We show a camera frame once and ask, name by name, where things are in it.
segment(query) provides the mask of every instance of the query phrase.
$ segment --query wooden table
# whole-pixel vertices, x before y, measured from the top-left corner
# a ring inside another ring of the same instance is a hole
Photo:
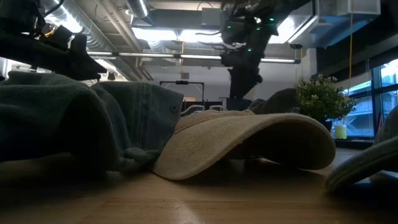
[[[398,223],[398,184],[328,195],[325,175],[357,151],[309,172],[266,161],[220,162],[171,182],[143,172],[93,175],[70,156],[0,164],[0,223]]]

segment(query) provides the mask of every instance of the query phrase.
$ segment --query leafy plant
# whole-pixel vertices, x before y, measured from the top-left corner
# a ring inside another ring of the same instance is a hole
[[[303,77],[295,85],[301,113],[319,122],[343,119],[355,111],[358,103],[346,96],[343,88],[334,86],[335,77],[319,75],[316,80],[305,81]]]

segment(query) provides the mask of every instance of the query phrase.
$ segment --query cap visor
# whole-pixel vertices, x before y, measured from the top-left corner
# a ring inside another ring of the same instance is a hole
[[[381,142],[353,156],[338,166],[326,179],[330,192],[355,184],[381,170],[388,169],[398,159],[398,137]]]
[[[335,157],[330,133],[307,116],[229,116],[195,124],[172,136],[153,171],[166,179],[187,179],[242,143],[245,150],[255,147],[266,159],[302,169],[322,169]]]

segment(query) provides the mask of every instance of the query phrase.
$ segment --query robotic arm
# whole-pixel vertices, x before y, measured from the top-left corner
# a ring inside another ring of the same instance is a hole
[[[254,4],[234,7],[221,33],[224,43],[246,43],[246,45],[226,50],[221,54],[221,63],[231,75],[229,97],[243,98],[253,87],[262,82],[259,64],[272,35],[278,35],[277,24],[293,11],[311,0],[260,0]]]

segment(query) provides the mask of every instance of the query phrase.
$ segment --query baseball cap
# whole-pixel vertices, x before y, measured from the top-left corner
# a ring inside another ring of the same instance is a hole
[[[330,133],[308,116],[209,110],[180,119],[153,172],[170,180],[187,179],[236,148],[309,170],[328,166],[336,151]]]
[[[326,188],[335,192],[382,170],[397,171],[398,107],[393,109],[373,146],[338,166],[326,179]]]
[[[130,172],[155,161],[180,119],[183,95],[149,83],[9,76],[0,83],[0,162],[70,152],[89,169]]]

